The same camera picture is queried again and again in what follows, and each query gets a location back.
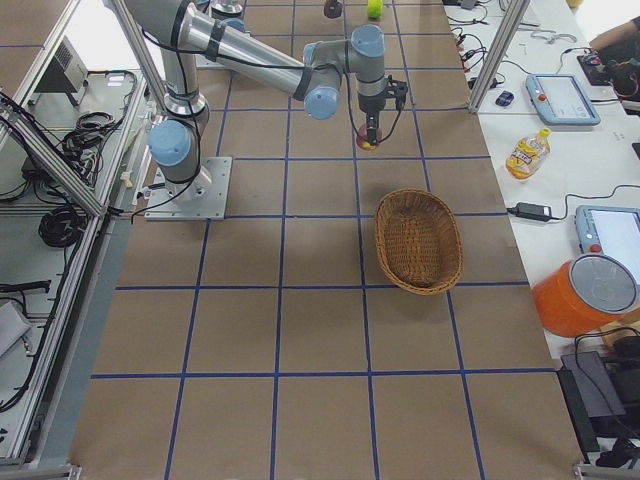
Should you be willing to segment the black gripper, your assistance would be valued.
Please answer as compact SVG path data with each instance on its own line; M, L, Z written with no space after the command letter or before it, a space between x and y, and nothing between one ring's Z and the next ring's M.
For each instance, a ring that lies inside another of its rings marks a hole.
M373 96L358 94L359 109L366 117L366 140L371 146L379 144L379 114L386 106L386 94Z

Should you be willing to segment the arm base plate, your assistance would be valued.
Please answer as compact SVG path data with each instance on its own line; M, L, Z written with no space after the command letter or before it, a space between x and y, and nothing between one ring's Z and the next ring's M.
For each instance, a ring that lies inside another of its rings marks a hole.
M175 198L183 186L166 183L161 169L157 168L154 181L164 186L150 192L144 218L148 221L223 220L231 170L231 157L206 157L201 161L196 179Z

